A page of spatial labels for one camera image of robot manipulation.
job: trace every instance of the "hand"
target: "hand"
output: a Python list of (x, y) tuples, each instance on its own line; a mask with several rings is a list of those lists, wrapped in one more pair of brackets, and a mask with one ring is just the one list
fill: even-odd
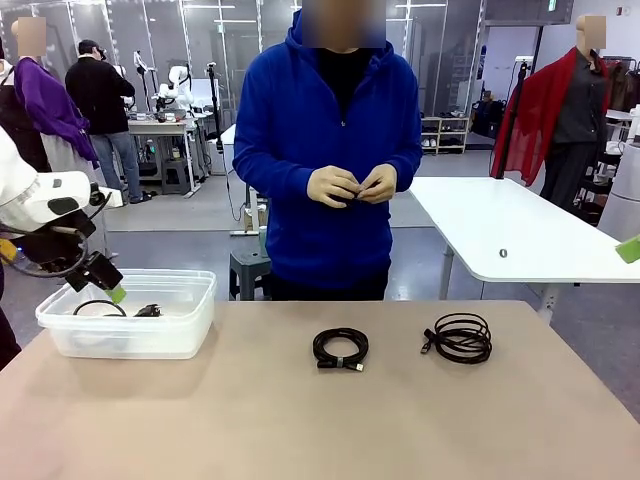
[(345, 208), (346, 203), (334, 198), (353, 200), (360, 190), (353, 173), (332, 165), (314, 170), (307, 184), (309, 198), (331, 208)]
[(373, 204), (387, 202), (395, 195), (397, 183), (398, 172), (393, 165), (378, 165), (362, 182), (362, 192), (358, 195), (358, 200)]

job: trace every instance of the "red cardigan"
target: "red cardigan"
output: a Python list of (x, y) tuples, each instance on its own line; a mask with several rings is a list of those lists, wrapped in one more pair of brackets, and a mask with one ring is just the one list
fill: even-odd
[[(507, 158), (506, 170), (522, 173), (522, 180), (530, 186), (538, 176), (544, 161), (556, 120), (564, 103), (576, 66), (578, 49), (572, 48), (564, 57), (547, 65), (524, 81), (522, 97), (518, 107), (518, 116), (511, 136), (511, 148)], [(598, 57), (602, 74), (607, 77), (604, 61)], [(496, 140), (495, 156), (491, 166), (491, 176), (498, 174), (498, 165), (505, 148), (507, 128), (511, 118), (511, 108), (515, 95), (511, 96), (502, 127)], [(609, 98), (605, 98), (603, 109), (606, 111)]]

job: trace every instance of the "blue jacket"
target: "blue jacket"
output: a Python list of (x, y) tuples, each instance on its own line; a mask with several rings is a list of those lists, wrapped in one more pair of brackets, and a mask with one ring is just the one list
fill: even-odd
[(334, 165), (362, 182), (389, 163), (398, 172), (397, 190), (407, 190), (422, 157), (418, 85), (387, 42), (373, 54), (343, 119), (315, 51), (302, 46), (301, 24), (296, 12), (286, 41), (246, 72), (233, 166), (271, 201), (267, 251), (274, 273), (346, 288), (389, 264), (389, 203), (332, 209), (307, 197), (309, 177)]

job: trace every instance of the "shoe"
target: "shoe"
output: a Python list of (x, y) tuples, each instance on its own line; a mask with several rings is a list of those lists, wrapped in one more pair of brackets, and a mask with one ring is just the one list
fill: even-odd
[(140, 198), (132, 198), (131, 200), (129, 200), (129, 203), (132, 204), (132, 205), (136, 205), (138, 203), (148, 202), (152, 198), (153, 197), (151, 195), (149, 195), (147, 192), (142, 192), (142, 197), (140, 197)]

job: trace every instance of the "stool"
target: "stool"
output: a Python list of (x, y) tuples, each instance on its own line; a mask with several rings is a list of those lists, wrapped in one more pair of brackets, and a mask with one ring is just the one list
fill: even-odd
[[(178, 193), (185, 195), (191, 190), (189, 180), (184, 172), (187, 168), (187, 160), (184, 158), (167, 158), (162, 161), (162, 194), (168, 195), (171, 193)], [(169, 172), (174, 171), (178, 183), (169, 183)]]
[(229, 255), (229, 300), (254, 300), (256, 288), (271, 296), (269, 275), (271, 259), (260, 254), (260, 247), (237, 249)]

